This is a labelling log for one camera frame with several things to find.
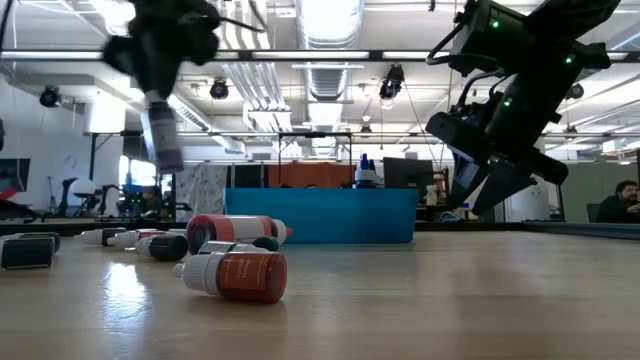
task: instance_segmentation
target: man with beard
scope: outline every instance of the man with beard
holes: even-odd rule
[[[600,204],[597,222],[640,223],[638,183],[631,180],[619,183],[616,186],[616,194]]]

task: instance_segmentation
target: chair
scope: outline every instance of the chair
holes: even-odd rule
[[[598,210],[600,210],[600,204],[587,204],[587,216],[589,216],[590,223],[598,221]]]

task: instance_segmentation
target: blue box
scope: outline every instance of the blue box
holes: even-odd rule
[[[225,189],[228,215],[267,215],[291,244],[391,244],[413,240],[418,192],[404,189]]]

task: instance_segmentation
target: table surface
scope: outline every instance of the table surface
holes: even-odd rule
[[[640,243],[418,233],[298,245],[281,303],[187,289],[173,264],[64,239],[51,269],[0,273],[4,359],[631,359]]]

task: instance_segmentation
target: computer monitor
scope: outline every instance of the computer monitor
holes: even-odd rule
[[[431,160],[383,158],[384,187],[416,189],[420,201],[427,195],[427,185],[436,183]]]

